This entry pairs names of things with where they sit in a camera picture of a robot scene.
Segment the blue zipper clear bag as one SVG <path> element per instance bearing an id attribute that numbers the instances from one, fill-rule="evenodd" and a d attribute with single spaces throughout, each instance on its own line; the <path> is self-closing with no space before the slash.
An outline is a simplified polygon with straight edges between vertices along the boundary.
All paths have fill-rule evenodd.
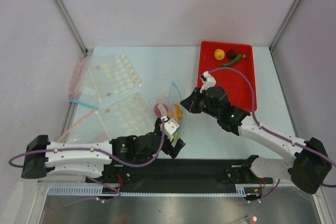
<path id="1" fill-rule="evenodd" d="M 163 96 L 160 97 L 156 100 L 155 105 L 159 104 L 159 109 L 161 110 L 161 116 L 168 116 L 168 112 L 169 110 L 173 107 L 174 104 L 179 104 L 182 101 L 182 94 L 178 88 L 178 86 L 176 85 L 175 82 L 172 82 L 169 88 L 168 93 Z M 180 105 L 180 108 L 183 111 L 183 116 L 181 118 L 181 120 L 178 122 L 178 124 L 180 125 L 180 129 L 178 131 L 178 133 L 174 136 L 173 139 L 173 143 L 176 143 L 178 138 L 181 137 L 186 125 L 187 125 L 187 114 L 186 114 L 186 109 L 183 108 Z"/>

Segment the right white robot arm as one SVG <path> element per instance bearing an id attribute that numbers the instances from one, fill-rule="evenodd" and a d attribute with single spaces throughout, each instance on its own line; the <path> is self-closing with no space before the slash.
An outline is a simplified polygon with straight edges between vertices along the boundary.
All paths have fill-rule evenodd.
<path id="1" fill-rule="evenodd" d="M 249 183 L 271 177 L 289 180 L 305 193 L 315 194 L 332 168 L 319 139 L 304 140 L 266 128 L 251 113 L 231 105 L 221 87 L 195 88 L 180 104 L 189 113 L 210 115 L 223 130 L 255 141 L 281 157 L 253 157 L 242 169 L 243 179 Z"/>

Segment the orange toy fruit pieces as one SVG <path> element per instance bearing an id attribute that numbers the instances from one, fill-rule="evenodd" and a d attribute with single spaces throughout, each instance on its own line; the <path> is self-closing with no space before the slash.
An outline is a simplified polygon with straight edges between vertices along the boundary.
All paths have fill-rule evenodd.
<path id="1" fill-rule="evenodd" d="M 173 107 L 169 110 L 168 116 L 170 119 L 174 119 L 179 122 L 183 116 L 183 111 L 180 108 L 179 104 L 174 104 Z"/>

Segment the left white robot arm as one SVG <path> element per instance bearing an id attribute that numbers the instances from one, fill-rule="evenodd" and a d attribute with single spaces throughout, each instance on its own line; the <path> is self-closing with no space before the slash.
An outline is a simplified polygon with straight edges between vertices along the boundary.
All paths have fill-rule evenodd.
<path id="1" fill-rule="evenodd" d="M 79 175 L 110 182 L 115 168 L 141 168 L 153 163 L 160 152 L 176 158 L 185 142 L 178 137 L 179 124 L 167 116 L 158 118 L 153 132 L 129 135 L 93 144 L 51 142 L 39 135 L 26 146 L 21 177 L 40 179 L 47 174 Z"/>

